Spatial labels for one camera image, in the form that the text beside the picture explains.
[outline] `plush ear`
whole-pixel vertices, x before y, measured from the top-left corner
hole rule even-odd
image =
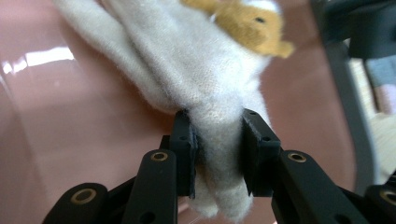
[[[277,55],[282,58],[288,58],[294,52],[294,46],[288,41],[279,42]]]
[[[209,14],[215,13],[218,0],[181,0],[183,4],[189,7],[201,9]]]

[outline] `plush toy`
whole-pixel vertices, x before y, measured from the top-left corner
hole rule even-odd
[[[205,13],[180,0],[52,1],[76,32],[112,60],[150,105],[168,113],[188,111],[202,147],[196,197],[190,205],[205,217],[220,211],[228,219],[242,220],[252,205],[239,167],[242,113],[244,108],[252,109],[270,123],[260,85],[272,57],[245,48]],[[270,11],[264,10],[260,17],[254,14],[252,22],[266,27],[280,18],[268,16]],[[264,32],[267,39],[272,39],[271,33]],[[256,47],[262,45],[257,36],[248,38]],[[280,46],[277,43],[268,52],[287,56]]]
[[[283,20],[276,3],[267,0],[181,0],[213,15],[212,20],[234,40],[264,55],[287,58],[293,52],[290,42],[282,41]]]

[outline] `plush toy arm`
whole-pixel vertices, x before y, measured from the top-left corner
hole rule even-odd
[[[213,14],[218,5],[218,0],[181,0],[182,3],[189,7],[201,9],[209,14]]]
[[[53,0],[67,22],[93,48],[105,54],[161,111],[178,110],[131,46],[122,25],[94,0]]]
[[[288,58],[294,52],[294,46],[288,41],[279,43],[278,55],[282,58]]]

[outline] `black plastic part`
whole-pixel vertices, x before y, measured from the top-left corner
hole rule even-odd
[[[332,0],[320,1],[323,4],[321,32],[326,43],[340,42],[350,38],[349,14],[363,6],[388,0]]]
[[[241,166],[248,194],[253,193],[255,197],[272,196],[270,179],[281,151],[280,140],[258,113],[248,109],[243,114],[241,146]]]
[[[140,164],[122,224],[177,223],[176,155],[152,150]]]
[[[396,223],[396,188],[388,185],[371,186],[364,196],[372,223]]]
[[[107,189],[100,184],[85,183],[68,190],[52,207],[43,224],[90,224],[98,222],[107,200]]]
[[[347,189],[339,188],[341,191],[343,191],[344,195],[349,199],[349,201],[363,214],[367,220],[370,221],[370,223],[373,223],[369,216],[366,216],[369,213],[369,209],[367,209],[367,204],[364,201],[364,197],[360,196],[359,194],[356,194],[354,192],[351,192]]]
[[[100,223],[121,223],[126,204],[128,203],[132,188],[134,187],[134,180],[135,177],[117,186],[108,193],[108,200],[101,211],[101,216],[99,216],[99,220],[101,220]]]
[[[396,54],[396,1],[359,7],[350,13],[349,55],[382,58]]]
[[[159,149],[168,149],[169,150],[169,140],[171,135],[163,135],[163,139],[161,139],[160,148]]]
[[[292,202],[293,207],[283,204],[288,201],[276,200],[273,203],[276,220],[281,220],[287,215],[285,210],[278,210],[286,206],[295,209],[294,214],[298,214],[298,218],[296,222],[285,223],[368,223],[307,154],[300,151],[283,151],[277,163],[277,176],[284,186],[280,194],[287,193],[290,197],[289,203]]]
[[[198,142],[185,111],[176,113],[169,137],[169,150],[177,156],[177,195],[195,198],[195,157],[198,152]]]
[[[325,10],[334,0],[310,1],[355,148],[357,173],[354,191],[363,195],[366,188],[373,185],[378,176],[374,141],[369,134],[370,130],[361,108],[355,80],[350,72],[347,47],[343,42],[329,43],[329,40],[326,38],[326,33],[331,33],[332,30],[326,29],[326,20],[324,20]],[[340,4],[339,7],[342,8],[344,3],[349,2],[336,0],[334,3]]]
[[[393,172],[393,175],[391,175],[386,183],[388,186],[396,188],[396,171]]]
[[[276,186],[271,201],[277,224],[302,224],[299,214],[297,213],[295,204],[291,200],[284,185]]]

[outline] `brass screw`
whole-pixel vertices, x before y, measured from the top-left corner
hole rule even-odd
[[[396,192],[388,189],[381,189],[381,191],[379,191],[379,195],[383,200],[387,201],[387,203],[396,206]]]
[[[151,155],[152,161],[166,161],[168,159],[168,154],[164,152],[156,152]]]
[[[73,194],[71,202],[75,204],[85,204],[89,203],[96,197],[96,190],[94,189],[81,189]]]
[[[306,157],[303,156],[300,153],[295,153],[295,152],[291,152],[288,155],[289,159],[291,159],[292,161],[297,161],[297,162],[306,162]]]

